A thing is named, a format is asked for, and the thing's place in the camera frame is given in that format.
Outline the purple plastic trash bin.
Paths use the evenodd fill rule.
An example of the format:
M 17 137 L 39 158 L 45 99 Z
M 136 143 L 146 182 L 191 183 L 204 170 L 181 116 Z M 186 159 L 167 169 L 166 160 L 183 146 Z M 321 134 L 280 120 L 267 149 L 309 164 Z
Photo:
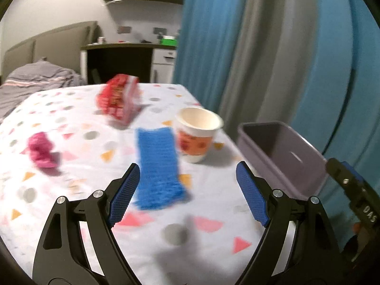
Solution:
M 258 176 L 290 198 L 317 196 L 327 180 L 323 155 L 283 122 L 240 124 L 237 146 Z

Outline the dark wooden desk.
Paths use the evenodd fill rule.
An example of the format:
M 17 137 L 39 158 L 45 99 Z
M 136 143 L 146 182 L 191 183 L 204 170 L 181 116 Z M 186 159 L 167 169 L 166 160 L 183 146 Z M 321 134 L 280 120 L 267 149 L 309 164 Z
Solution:
M 81 75 L 89 85 L 105 84 L 117 74 L 137 76 L 141 83 L 151 83 L 154 49 L 176 50 L 176 47 L 151 43 L 106 43 L 83 46 Z

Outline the green box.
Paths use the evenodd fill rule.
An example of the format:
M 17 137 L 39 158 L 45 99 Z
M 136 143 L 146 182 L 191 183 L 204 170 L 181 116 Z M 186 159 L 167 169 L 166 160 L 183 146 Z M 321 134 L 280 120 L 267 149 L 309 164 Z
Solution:
M 177 47 L 178 40 L 174 36 L 164 35 L 162 39 L 160 39 L 160 45 L 163 46 L 174 46 Z

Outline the red white snack wrapper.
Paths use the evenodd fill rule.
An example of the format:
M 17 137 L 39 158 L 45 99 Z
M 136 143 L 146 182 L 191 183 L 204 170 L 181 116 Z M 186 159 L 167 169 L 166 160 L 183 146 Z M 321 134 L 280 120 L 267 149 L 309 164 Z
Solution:
M 139 78 L 117 74 L 100 89 L 97 107 L 103 114 L 121 125 L 129 125 L 140 111 L 141 93 Z

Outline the blue curtain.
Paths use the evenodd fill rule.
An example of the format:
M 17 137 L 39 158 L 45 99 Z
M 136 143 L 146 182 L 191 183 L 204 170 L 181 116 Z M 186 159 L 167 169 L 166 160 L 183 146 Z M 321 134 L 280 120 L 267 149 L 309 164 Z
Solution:
M 231 138 L 285 122 L 379 189 L 379 0 L 184 0 L 174 81 Z

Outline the grey upholstered headboard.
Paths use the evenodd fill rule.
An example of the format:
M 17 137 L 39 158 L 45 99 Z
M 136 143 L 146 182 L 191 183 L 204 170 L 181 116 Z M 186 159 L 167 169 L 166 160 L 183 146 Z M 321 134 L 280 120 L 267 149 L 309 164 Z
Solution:
M 85 21 L 40 33 L 9 48 L 3 56 L 1 80 L 17 68 L 45 58 L 48 62 L 81 72 L 81 48 L 95 41 L 98 23 Z

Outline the blue foam fruit net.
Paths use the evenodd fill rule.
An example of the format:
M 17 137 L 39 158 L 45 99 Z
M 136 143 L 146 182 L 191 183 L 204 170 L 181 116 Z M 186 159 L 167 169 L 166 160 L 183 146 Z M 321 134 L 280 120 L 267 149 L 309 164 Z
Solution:
M 160 210 L 190 200 L 179 180 L 175 137 L 169 127 L 137 130 L 140 182 L 136 206 Z

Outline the white drawer cabinet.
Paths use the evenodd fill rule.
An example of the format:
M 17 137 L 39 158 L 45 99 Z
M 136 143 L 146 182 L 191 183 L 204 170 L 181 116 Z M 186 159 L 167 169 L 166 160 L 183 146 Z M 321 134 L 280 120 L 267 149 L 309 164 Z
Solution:
M 176 50 L 154 49 L 151 61 L 150 82 L 171 84 L 176 62 Z

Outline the white orange paper cup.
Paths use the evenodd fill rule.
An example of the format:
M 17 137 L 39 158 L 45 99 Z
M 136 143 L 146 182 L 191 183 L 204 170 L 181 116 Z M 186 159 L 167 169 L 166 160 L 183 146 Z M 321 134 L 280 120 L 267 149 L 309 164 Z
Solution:
M 180 155 L 189 163 L 199 163 L 207 155 L 222 118 L 202 107 L 185 107 L 175 115 L 173 130 Z

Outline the grey striped bed duvet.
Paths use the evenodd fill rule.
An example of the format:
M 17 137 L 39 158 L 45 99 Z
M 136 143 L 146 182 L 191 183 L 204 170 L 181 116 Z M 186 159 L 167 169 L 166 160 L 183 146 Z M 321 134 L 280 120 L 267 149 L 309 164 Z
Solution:
M 69 68 L 45 60 L 23 65 L 1 85 L 1 120 L 36 92 L 83 85 L 85 80 Z

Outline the patterned white table cloth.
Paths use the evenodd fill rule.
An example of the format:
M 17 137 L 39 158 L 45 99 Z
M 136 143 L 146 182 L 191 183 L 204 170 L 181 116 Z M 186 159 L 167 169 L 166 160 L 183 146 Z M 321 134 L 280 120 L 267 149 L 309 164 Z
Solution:
M 135 132 L 170 126 L 196 99 L 181 85 L 142 84 L 142 111 L 129 127 L 113 125 L 96 106 L 97 85 L 35 93 L 1 124 L 1 237 L 32 273 L 35 251 L 55 200 L 87 198 L 138 162 Z M 28 138 L 45 132 L 56 169 L 39 169 Z M 218 132 L 199 164 L 180 161 L 190 200 L 143 212 L 130 204 L 113 234 L 143 284 L 234 284 L 263 234 L 235 178 L 243 160 Z

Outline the pink plastic bag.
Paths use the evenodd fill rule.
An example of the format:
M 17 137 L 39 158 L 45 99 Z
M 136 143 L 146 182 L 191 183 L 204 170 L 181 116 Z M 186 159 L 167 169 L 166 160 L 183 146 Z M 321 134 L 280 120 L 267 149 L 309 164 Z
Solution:
M 45 132 L 33 134 L 28 138 L 30 159 L 39 169 L 56 169 L 59 164 L 53 155 L 53 143 Z

